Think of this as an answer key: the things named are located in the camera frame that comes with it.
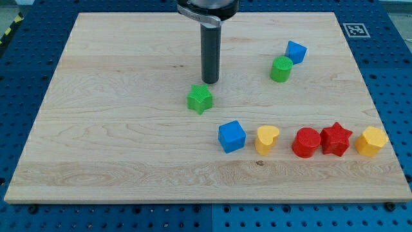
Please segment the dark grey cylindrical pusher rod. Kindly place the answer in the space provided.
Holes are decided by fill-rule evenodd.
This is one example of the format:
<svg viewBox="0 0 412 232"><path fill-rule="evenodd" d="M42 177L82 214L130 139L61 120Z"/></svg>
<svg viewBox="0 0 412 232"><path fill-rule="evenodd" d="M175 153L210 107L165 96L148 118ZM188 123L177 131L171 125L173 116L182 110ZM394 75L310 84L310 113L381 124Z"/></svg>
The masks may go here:
<svg viewBox="0 0 412 232"><path fill-rule="evenodd" d="M200 26L201 79L207 84L218 82L220 77L221 27Z"/></svg>

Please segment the black and silver arm flange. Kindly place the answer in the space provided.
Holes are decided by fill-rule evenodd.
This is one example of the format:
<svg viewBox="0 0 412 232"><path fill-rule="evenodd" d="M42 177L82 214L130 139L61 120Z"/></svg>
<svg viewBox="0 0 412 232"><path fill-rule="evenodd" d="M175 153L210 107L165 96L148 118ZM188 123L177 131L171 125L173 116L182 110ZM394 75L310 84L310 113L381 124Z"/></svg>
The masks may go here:
<svg viewBox="0 0 412 232"><path fill-rule="evenodd" d="M206 27L221 27L239 10L239 0L177 0L177 11Z"/></svg>

